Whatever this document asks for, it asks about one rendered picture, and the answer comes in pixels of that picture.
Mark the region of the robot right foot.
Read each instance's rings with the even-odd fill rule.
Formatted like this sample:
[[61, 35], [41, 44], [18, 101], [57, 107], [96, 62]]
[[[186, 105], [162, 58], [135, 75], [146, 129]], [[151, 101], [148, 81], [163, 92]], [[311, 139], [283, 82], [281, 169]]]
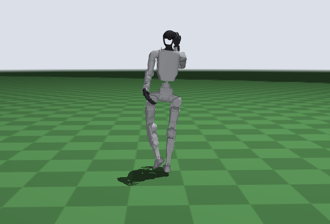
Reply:
[[167, 173], [171, 172], [171, 166], [169, 164], [167, 164], [167, 165], [164, 164], [163, 169], [164, 169], [164, 172], [167, 172]]

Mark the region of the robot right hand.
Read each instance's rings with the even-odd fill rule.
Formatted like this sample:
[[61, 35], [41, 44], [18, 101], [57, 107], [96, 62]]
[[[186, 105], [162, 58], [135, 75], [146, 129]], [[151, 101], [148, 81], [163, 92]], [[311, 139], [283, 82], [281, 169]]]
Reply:
[[176, 34], [176, 38], [174, 39], [174, 47], [177, 47], [177, 50], [179, 51], [181, 36], [178, 34], [178, 32], [175, 32], [175, 34]]

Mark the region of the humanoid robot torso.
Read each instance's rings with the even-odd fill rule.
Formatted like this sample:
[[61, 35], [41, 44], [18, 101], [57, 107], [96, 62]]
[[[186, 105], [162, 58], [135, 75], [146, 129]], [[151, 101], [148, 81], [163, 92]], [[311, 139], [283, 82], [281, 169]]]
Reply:
[[[164, 48], [165, 49], [165, 48]], [[179, 51], [170, 51], [160, 49], [157, 57], [157, 75], [158, 79], [165, 81], [161, 84], [159, 88], [159, 98], [158, 101], [162, 102], [172, 102], [173, 99], [173, 89], [168, 81], [174, 81], [178, 75], [180, 53]]]

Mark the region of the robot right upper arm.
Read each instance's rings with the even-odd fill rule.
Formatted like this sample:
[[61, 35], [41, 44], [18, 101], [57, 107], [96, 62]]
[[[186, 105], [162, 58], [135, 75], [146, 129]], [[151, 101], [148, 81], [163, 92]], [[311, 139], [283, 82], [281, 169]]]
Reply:
[[180, 53], [179, 68], [183, 69], [185, 68], [187, 58], [184, 52], [179, 52], [179, 53]]

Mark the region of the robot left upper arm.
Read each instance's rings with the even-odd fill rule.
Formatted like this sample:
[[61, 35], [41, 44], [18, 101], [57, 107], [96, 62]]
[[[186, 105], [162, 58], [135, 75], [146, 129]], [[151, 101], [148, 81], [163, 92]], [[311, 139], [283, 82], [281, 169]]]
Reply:
[[153, 69], [154, 69], [154, 66], [155, 66], [155, 59], [158, 57], [158, 54], [159, 54], [159, 50], [153, 50], [151, 51], [151, 53], [149, 54], [149, 59], [148, 59], [148, 76], [150, 77], [153, 77], [154, 75], [154, 72], [153, 72]]

